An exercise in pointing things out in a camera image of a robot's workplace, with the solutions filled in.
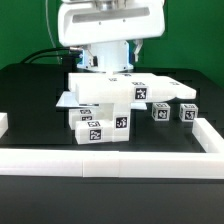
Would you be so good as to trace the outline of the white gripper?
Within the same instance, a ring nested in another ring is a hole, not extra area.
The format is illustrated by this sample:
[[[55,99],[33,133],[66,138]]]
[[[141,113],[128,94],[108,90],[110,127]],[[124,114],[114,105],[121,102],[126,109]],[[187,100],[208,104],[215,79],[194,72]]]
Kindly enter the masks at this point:
[[[159,37],[165,30],[165,0],[62,0],[58,12],[58,37],[63,46],[134,40],[134,61],[144,38]],[[89,64],[98,58],[87,49]]]

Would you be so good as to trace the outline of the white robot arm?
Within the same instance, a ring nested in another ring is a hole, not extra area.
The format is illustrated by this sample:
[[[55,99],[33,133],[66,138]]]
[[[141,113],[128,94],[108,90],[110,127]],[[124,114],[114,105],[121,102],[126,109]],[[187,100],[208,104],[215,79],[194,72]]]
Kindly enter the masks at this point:
[[[131,70],[145,38],[165,30],[165,0],[61,0],[59,42],[80,47],[80,69]]]

